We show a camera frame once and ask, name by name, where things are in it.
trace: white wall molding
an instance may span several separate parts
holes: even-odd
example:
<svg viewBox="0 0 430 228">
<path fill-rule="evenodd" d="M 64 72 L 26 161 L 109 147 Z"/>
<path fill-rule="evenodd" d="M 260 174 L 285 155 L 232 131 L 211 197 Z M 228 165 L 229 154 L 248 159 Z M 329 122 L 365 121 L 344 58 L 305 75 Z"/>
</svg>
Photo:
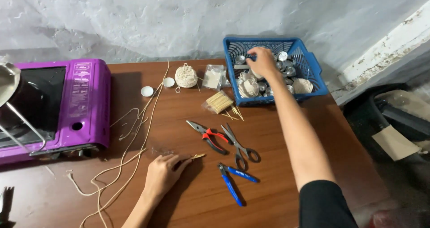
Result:
<svg viewBox="0 0 430 228">
<path fill-rule="evenodd" d="M 425 48 L 418 48 L 429 39 L 430 0 L 335 79 L 327 82 L 336 103 L 339 105 L 347 103 L 378 80 L 429 50 L 428 44 Z"/>
</svg>

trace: hand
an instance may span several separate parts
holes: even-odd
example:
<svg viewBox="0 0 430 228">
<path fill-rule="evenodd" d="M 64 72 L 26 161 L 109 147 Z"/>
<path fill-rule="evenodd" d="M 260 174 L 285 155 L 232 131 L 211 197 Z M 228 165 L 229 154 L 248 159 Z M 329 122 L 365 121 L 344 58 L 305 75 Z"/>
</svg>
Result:
<svg viewBox="0 0 430 228">
<path fill-rule="evenodd" d="M 142 194 L 161 200 L 178 181 L 185 167 L 191 163 L 190 157 L 190 155 L 185 154 L 169 154 L 164 157 L 159 155 L 148 166 L 148 174 Z"/>
<path fill-rule="evenodd" d="M 273 61 L 272 51 L 264 47 L 254 47 L 248 51 L 248 54 L 256 54 L 257 60 L 246 59 L 246 63 L 251 67 L 252 71 L 264 78 L 271 78 L 280 75 L 279 70 Z"/>
</svg>

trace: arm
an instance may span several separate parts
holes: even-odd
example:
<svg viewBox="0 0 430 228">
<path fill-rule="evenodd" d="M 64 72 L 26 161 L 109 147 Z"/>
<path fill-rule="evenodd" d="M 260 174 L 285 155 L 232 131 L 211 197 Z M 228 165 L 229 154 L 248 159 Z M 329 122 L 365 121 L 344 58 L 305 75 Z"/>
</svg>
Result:
<svg viewBox="0 0 430 228">
<path fill-rule="evenodd" d="M 335 182 L 324 148 L 288 91 L 281 73 L 275 67 L 271 51 L 255 47 L 248 54 L 256 54 L 257 60 L 246 59 L 246 63 L 254 72 L 265 77 L 272 87 L 298 191 L 315 180 Z"/>
<path fill-rule="evenodd" d="M 142 228 L 164 195 L 178 181 L 182 171 L 191 163 L 190 155 L 159 156 L 148 167 L 145 188 L 123 228 Z"/>
</svg>

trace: ball of cotton string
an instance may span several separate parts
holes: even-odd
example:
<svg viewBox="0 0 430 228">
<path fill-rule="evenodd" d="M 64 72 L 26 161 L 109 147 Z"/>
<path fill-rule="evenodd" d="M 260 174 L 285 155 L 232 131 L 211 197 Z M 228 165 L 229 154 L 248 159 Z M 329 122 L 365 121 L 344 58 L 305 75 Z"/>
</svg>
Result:
<svg viewBox="0 0 430 228">
<path fill-rule="evenodd" d="M 296 94 L 308 94 L 314 89 L 314 85 L 309 80 L 301 78 L 295 79 L 292 86 Z"/>
<path fill-rule="evenodd" d="M 196 71 L 185 63 L 183 66 L 180 66 L 175 73 L 175 81 L 178 84 L 178 87 L 175 89 L 176 93 L 181 92 L 181 87 L 183 88 L 191 88 L 197 84 L 197 73 Z"/>
<path fill-rule="evenodd" d="M 256 97 L 258 95 L 258 83 L 255 76 L 247 73 L 240 73 L 239 76 L 239 93 L 244 98 Z"/>
</svg>

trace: metal pouring pitcher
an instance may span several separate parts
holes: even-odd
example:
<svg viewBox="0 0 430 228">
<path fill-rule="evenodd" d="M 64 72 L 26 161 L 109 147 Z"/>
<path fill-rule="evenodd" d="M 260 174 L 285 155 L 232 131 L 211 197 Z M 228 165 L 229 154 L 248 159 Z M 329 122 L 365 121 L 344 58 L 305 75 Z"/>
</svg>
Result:
<svg viewBox="0 0 430 228">
<path fill-rule="evenodd" d="M 16 108 L 16 105 L 20 107 L 25 106 L 25 109 L 19 109 L 24 110 L 25 114 L 30 113 L 32 109 L 36 109 L 34 106 L 34 98 L 37 97 L 37 93 L 38 90 L 21 77 L 21 70 L 19 68 L 11 63 L 0 63 L 0 130 L 29 153 L 42 150 L 46 145 L 46 140 L 35 127 L 27 121 L 23 113 L 21 113 L 22 111 Z M 33 151 L 29 150 L 7 131 L 8 127 L 12 127 L 18 121 L 25 123 L 42 140 L 42 146 L 39 149 Z"/>
</svg>

